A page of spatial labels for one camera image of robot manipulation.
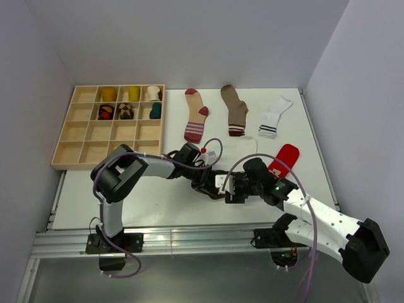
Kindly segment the dark brown striped sock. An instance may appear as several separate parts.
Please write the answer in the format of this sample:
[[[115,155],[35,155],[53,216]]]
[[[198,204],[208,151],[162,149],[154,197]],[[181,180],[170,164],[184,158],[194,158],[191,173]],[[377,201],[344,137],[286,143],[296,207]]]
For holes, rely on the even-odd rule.
[[[201,187],[201,192],[209,196],[213,200],[224,199],[227,195],[220,194],[218,188],[216,187],[215,176],[207,177]]]

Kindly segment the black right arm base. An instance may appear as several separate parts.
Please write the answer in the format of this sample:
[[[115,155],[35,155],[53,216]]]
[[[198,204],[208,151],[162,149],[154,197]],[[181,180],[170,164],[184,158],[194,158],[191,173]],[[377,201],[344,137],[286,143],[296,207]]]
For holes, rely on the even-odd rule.
[[[281,268],[290,268],[298,264],[298,248],[303,244],[292,242],[285,233],[274,228],[254,229],[250,241],[255,249],[269,249],[272,262]]]

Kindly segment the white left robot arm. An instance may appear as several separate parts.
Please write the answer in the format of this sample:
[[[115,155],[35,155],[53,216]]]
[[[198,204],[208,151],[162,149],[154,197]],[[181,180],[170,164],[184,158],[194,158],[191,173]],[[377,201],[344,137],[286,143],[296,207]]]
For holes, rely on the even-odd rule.
[[[93,193],[101,203],[98,225],[98,232],[102,234],[100,245],[108,252],[116,252],[122,247],[123,201],[143,176],[163,179],[184,177],[191,181],[195,191],[212,199],[218,198],[212,167],[195,164],[199,154],[199,148],[191,143],[159,157],[142,155],[122,144],[99,163],[90,178]]]

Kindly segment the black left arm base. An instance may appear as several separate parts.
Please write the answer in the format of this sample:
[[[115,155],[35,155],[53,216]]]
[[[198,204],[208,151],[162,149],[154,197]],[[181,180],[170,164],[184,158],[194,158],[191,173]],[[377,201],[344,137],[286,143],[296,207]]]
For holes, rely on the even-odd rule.
[[[142,233],[124,233],[121,232],[110,239],[116,246],[130,253],[140,253],[143,248]],[[103,271],[117,272],[121,271],[126,265],[127,256],[108,257],[107,254],[122,253],[122,251],[111,246],[102,235],[100,230],[90,234],[87,238],[85,254],[98,254],[99,268]]]

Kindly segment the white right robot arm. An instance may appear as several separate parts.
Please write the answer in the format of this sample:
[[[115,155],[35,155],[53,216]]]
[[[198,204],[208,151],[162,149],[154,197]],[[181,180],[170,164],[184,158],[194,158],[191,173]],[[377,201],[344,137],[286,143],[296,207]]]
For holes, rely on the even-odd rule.
[[[232,201],[259,196],[284,214],[273,226],[274,241],[309,246],[339,261],[356,280],[370,283],[390,254],[380,226],[370,218],[346,216],[304,193],[301,186],[276,177],[260,158],[243,165],[243,172],[220,174],[215,186]]]

